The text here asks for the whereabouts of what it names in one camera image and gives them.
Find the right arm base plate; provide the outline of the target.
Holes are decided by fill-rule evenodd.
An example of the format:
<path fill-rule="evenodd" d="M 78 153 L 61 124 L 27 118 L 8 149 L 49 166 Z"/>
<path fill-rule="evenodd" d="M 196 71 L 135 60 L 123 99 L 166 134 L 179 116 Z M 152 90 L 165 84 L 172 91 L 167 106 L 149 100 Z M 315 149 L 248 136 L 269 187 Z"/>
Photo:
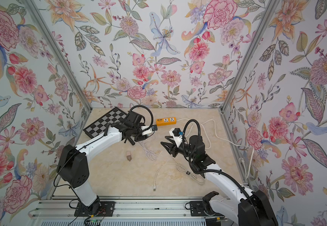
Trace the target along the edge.
<path fill-rule="evenodd" d="M 225 217 L 220 213 L 215 213 L 204 201 L 190 201 L 185 208 L 190 211 L 192 217 Z"/>

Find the black electric toothbrush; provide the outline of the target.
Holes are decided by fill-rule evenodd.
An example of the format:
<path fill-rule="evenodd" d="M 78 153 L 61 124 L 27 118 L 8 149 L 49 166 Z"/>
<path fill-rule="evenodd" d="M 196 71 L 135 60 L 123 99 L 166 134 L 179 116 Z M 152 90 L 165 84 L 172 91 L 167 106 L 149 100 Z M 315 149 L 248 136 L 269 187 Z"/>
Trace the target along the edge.
<path fill-rule="evenodd" d="M 125 139 L 124 143 L 126 143 L 127 141 L 128 141 L 132 146 L 135 145 L 135 142 L 134 142 L 134 140 L 133 140 L 131 137 L 127 137 L 127 138 Z"/>

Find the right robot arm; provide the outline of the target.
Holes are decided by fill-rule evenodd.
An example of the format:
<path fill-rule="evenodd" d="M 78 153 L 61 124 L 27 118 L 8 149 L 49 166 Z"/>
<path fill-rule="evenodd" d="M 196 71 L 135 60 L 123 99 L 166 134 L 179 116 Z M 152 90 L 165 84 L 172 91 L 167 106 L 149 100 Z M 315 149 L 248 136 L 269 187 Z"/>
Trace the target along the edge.
<path fill-rule="evenodd" d="M 220 214 L 238 226 L 277 226 L 279 223 L 268 197 L 260 190 L 253 191 L 225 173 L 206 153 L 200 123 L 189 120 L 197 127 L 197 134 L 188 137 L 184 129 L 172 128 L 166 142 L 161 145 L 172 156 L 184 156 L 192 172 L 215 184 L 225 195 L 211 192 L 203 197 L 203 208 L 207 215 Z"/>

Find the orange power strip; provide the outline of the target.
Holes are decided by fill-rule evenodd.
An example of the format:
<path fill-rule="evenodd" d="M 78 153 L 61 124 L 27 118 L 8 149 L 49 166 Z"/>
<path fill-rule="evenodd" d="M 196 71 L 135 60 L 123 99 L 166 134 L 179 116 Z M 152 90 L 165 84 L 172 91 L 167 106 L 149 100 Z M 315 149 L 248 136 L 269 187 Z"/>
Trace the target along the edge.
<path fill-rule="evenodd" d="M 176 123 L 177 123 L 177 119 L 175 117 L 156 119 L 157 126 L 168 126 L 168 125 L 174 125 Z"/>

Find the black white checkerboard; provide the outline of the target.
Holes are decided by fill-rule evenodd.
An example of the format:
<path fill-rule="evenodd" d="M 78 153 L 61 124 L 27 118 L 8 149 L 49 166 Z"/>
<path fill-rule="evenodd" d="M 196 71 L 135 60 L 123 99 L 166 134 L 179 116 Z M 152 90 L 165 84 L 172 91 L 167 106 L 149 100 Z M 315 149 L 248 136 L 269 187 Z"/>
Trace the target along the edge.
<path fill-rule="evenodd" d="M 95 138 L 102 134 L 106 130 L 107 124 L 113 124 L 122 121 L 127 116 L 127 113 L 118 107 L 113 108 L 109 112 L 102 115 L 100 118 L 95 120 L 93 123 L 83 129 L 84 133 L 89 138 Z"/>

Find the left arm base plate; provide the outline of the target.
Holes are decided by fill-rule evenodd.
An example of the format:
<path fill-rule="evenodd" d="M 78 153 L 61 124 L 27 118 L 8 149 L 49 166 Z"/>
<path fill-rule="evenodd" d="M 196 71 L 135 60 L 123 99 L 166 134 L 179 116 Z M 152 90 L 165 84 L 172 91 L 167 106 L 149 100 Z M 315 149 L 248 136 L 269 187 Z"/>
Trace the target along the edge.
<path fill-rule="evenodd" d="M 78 203 L 74 212 L 75 217 L 112 217 L 116 202 L 100 201 L 94 202 L 91 206 Z"/>

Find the aluminium front rail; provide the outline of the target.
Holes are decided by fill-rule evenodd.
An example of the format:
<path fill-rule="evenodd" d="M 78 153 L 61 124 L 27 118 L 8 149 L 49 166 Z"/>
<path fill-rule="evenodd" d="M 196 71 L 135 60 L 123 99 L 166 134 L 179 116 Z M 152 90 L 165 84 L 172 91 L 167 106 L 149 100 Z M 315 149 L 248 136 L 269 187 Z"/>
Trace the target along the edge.
<path fill-rule="evenodd" d="M 208 214 L 201 197 L 103 197 L 94 217 L 79 213 L 72 197 L 39 201 L 29 226 L 235 226 L 227 214 Z"/>

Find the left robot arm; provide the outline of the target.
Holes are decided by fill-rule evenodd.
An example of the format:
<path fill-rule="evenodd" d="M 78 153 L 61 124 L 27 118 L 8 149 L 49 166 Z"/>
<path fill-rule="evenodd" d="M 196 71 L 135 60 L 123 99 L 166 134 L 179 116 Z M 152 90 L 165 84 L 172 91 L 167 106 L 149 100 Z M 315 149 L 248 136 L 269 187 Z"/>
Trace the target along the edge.
<path fill-rule="evenodd" d="M 77 146 L 66 145 L 57 166 L 57 175 L 68 183 L 82 207 L 94 212 L 100 199 L 89 183 L 89 163 L 112 145 L 124 141 L 132 146 L 146 140 L 154 125 L 154 116 L 148 107 L 132 107 L 120 122 L 107 123 L 102 134 Z"/>

